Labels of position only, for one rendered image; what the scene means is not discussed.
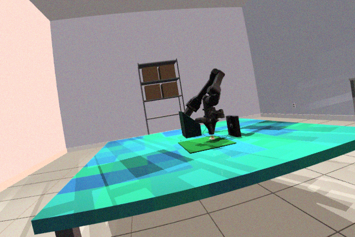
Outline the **green circuit board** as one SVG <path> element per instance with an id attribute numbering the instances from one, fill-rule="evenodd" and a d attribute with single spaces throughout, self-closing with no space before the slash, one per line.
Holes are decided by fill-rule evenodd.
<path id="1" fill-rule="evenodd" d="M 212 135 L 210 137 L 203 137 L 193 140 L 187 140 L 184 142 L 178 142 L 183 148 L 185 148 L 190 154 L 201 152 L 204 150 L 224 147 L 232 144 L 237 144 L 236 142 L 230 141 L 228 139 L 222 137 L 214 137 L 216 135 Z"/>

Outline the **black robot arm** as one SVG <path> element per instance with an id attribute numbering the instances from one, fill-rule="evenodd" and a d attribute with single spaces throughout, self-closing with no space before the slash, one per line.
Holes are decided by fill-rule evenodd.
<path id="1" fill-rule="evenodd" d="M 197 110 L 200 108 L 201 101 L 203 101 L 204 107 L 218 105 L 221 92 L 220 84 L 224 76 L 225 73 L 222 71 L 213 69 L 210 74 L 210 79 L 199 92 L 199 94 L 187 102 L 187 108 L 185 109 L 184 113 L 190 117 L 193 111 L 197 112 Z M 209 96 L 205 95 L 206 93 L 209 94 Z M 214 109 L 213 111 L 209 110 L 208 116 L 209 118 L 213 117 L 218 119 L 221 118 L 223 114 L 224 112 L 222 109 Z"/>

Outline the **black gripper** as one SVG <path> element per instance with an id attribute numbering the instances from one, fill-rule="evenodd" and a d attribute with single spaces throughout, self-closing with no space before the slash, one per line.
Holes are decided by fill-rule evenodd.
<path id="1" fill-rule="evenodd" d="M 214 109 L 215 109 L 214 106 L 204 107 L 202 109 L 205 112 L 204 117 L 199 117 L 199 118 L 195 119 L 195 123 L 204 123 L 204 125 L 207 127 L 207 129 L 209 130 L 210 133 L 212 133 L 211 128 L 214 128 L 214 131 L 215 131 L 216 123 L 218 121 L 218 119 L 215 119 L 213 117 L 209 118 L 209 116 L 208 116 L 209 110 L 213 111 Z"/>

